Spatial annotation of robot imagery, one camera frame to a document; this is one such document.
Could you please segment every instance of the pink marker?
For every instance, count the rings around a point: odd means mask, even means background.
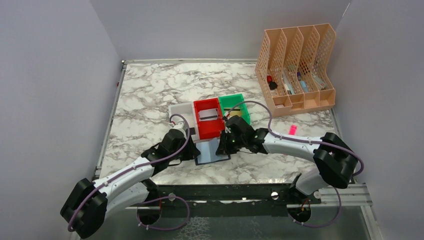
[[[298,127],[296,125],[291,125],[290,131],[288,131],[288,134],[289,135],[295,135],[296,134],[296,129],[298,129]]]

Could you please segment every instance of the perforated divider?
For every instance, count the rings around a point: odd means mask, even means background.
[[[320,105],[320,92],[312,79],[311,66],[314,63],[320,35],[314,26],[302,26],[299,29],[304,39],[297,72],[304,93],[304,108],[316,108]]]
[[[329,24],[265,30],[255,71],[274,117],[334,106],[336,92],[326,68],[335,37]],[[273,94],[267,75],[278,85]],[[291,86],[290,92],[285,85]]]

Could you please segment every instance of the gray wall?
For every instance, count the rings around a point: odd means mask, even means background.
[[[422,239],[424,1],[353,0],[329,77],[344,139],[365,161],[387,240]]]
[[[91,0],[124,60],[257,58],[264,29],[330,23],[350,0]]]
[[[59,211],[93,176],[120,73],[87,0],[0,3],[0,239],[66,239]]]

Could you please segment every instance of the marble table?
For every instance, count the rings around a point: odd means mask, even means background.
[[[108,137],[100,177],[130,164],[141,152],[160,142],[170,129],[168,105],[242,93],[245,100],[265,104],[254,63],[137,63],[127,66]],[[247,104],[253,128],[265,128],[268,113]],[[323,136],[335,132],[330,111],[276,117],[271,128],[296,135]],[[282,154],[240,152],[231,160],[196,166],[184,161],[165,169],[156,184],[263,184],[291,183],[315,165]]]

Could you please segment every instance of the metal frame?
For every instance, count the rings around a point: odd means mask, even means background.
[[[178,58],[178,59],[154,59],[154,60],[123,60],[122,61],[122,72],[119,79],[119,86],[116,90],[115,100],[113,103],[113,108],[109,117],[109,124],[107,125],[106,133],[104,136],[103,144],[101,147],[100,156],[97,163],[97,168],[94,174],[94,178],[98,178],[100,175],[103,158],[106,152],[106,147],[108,144],[109,134],[111,131],[113,117],[116,111],[116,107],[119,100],[119,95],[121,92],[125,72],[128,64],[175,64],[175,63],[255,63],[256,59],[213,59],[213,58],[205,58],[205,59],[186,59],[186,58]],[[343,135],[339,128],[339,121],[336,115],[334,108],[330,110],[332,122],[335,128],[336,133],[343,139]],[[312,204],[311,207],[336,207],[339,205],[337,195],[335,194],[333,188],[326,187],[319,190],[321,194],[321,204]],[[372,211],[372,201],[371,197],[368,193],[367,186],[365,184],[350,184],[347,189],[340,189],[340,198],[343,206],[360,206],[362,210],[362,214],[364,217],[364,222],[368,229],[369,235],[372,240],[382,240],[382,235],[376,219],[374,217],[374,213]],[[295,208],[299,207],[298,204],[288,204],[287,208]],[[145,208],[155,208],[155,207],[129,207],[130,209],[145,209]],[[71,234],[71,240],[79,239],[78,235],[73,232]]]

